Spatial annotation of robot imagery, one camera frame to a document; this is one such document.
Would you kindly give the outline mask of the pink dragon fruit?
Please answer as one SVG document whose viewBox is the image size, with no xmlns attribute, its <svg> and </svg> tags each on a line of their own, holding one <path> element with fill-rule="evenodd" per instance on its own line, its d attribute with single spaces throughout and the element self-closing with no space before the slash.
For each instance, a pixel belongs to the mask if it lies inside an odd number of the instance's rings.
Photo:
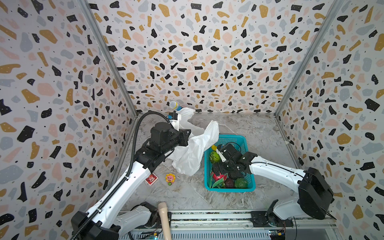
<svg viewBox="0 0 384 240">
<path fill-rule="evenodd" d="M 227 180 L 227 178 L 228 178 L 227 174 L 216 175 L 213 171 L 211 171 L 210 188 L 211 189 L 224 189 L 224 188 L 226 188 L 225 181 Z"/>
</svg>

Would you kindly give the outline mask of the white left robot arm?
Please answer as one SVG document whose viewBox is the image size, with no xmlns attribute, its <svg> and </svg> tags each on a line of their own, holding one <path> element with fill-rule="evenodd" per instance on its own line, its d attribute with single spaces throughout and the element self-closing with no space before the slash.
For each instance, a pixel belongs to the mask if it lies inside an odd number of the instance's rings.
<svg viewBox="0 0 384 240">
<path fill-rule="evenodd" d="M 137 149 L 140 125 L 149 115 L 160 116 L 164 122 L 156 123 L 151 129 L 151 137 Z M 134 129 L 129 166 L 96 204 L 86 212 L 78 211 L 72 217 L 73 240 L 117 240 L 137 227 L 153 226 L 157 220 L 160 220 L 164 239 L 172 238 L 169 220 L 171 213 L 166 203 L 160 203 L 158 207 L 143 203 L 126 214 L 119 213 L 135 190 L 174 152 L 176 147 L 188 146 L 192 131 L 180 129 L 181 118 L 177 112 L 165 116 L 154 111 L 149 111 L 139 118 Z"/>
</svg>

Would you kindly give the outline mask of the white plastic bag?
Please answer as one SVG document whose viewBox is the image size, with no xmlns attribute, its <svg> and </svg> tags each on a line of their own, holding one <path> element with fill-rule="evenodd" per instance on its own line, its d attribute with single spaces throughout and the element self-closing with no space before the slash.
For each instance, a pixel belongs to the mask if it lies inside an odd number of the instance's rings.
<svg viewBox="0 0 384 240">
<path fill-rule="evenodd" d="M 195 114 L 193 109 L 182 108 L 176 113 L 180 118 L 176 124 L 177 129 L 191 130 L 191 135 L 187 137 L 188 146 L 176 147 L 169 159 L 173 161 L 172 166 L 178 173 L 192 176 L 200 169 L 204 152 L 219 140 L 219 123 L 211 121 L 203 129 L 188 122 Z"/>
</svg>

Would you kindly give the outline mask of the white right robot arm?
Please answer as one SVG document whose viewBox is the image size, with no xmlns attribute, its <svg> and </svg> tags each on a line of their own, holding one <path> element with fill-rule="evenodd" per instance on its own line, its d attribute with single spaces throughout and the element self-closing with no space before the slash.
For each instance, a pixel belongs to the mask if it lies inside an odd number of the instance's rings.
<svg viewBox="0 0 384 240">
<path fill-rule="evenodd" d="M 323 220 L 331 215 L 329 206 L 334 201 L 334 193 L 317 169 L 289 168 L 255 153 L 243 154 L 230 143 L 219 145 L 216 152 L 220 160 L 214 164 L 213 174 L 220 180 L 249 174 L 270 179 L 293 191 L 287 199 L 274 200 L 264 215 L 257 217 L 258 224 L 277 227 L 289 218 Z"/>
</svg>

